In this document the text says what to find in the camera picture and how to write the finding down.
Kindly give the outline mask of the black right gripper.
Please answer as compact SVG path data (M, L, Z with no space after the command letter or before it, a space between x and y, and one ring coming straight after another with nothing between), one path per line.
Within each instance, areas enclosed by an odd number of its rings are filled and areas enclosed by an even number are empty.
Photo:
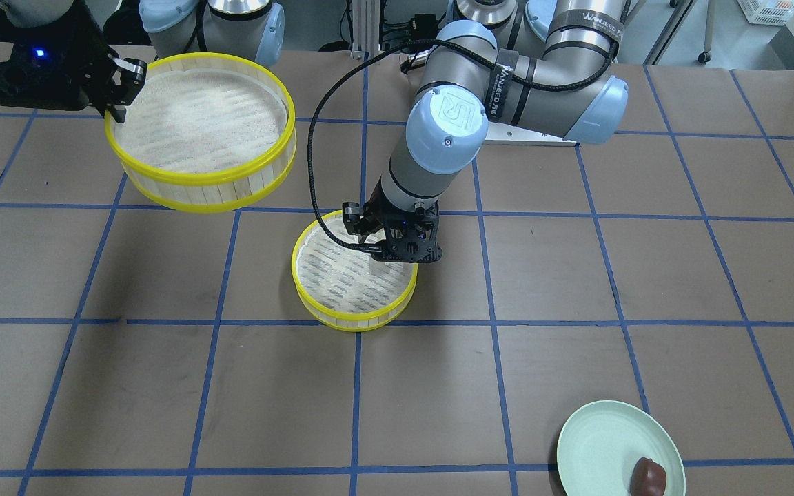
M93 107L122 123L146 74L108 44L85 1L0 1L0 106Z

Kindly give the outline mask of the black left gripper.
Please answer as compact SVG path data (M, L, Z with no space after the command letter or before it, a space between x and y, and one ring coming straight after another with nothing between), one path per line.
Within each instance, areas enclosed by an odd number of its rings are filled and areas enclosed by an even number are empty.
M433 263L442 250L437 243L439 204L404 211L384 196L372 198L362 207L344 202L341 219L347 235L356 236L358 244L347 248L365 252L380 262Z

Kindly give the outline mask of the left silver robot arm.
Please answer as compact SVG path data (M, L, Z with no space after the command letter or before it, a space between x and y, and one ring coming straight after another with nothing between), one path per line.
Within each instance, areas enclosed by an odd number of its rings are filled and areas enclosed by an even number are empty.
M520 53L473 19L438 32L403 137L369 200L343 205L349 250L379 262L439 260L438 201L504 123L577 143L608 141L626 113L627 82L609 72L620 50L628 1L513 1L542 42Z

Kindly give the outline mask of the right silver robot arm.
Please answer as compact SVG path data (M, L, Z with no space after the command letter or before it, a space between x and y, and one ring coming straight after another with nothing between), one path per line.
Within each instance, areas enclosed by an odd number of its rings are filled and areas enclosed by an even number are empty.
M283 48L274 1L138 1L141 31L162 59L232 54L264 67ZM79 111L123 123L148 66L116 52L85 1L0 1L0 106Z

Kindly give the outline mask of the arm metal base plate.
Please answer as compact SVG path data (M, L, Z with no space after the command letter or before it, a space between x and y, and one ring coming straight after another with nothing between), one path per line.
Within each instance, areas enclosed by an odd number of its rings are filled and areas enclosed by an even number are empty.
M489 123L485 144L488 145L551 145L573 147L576 141L555 137L546 133L529 131L507 123Z

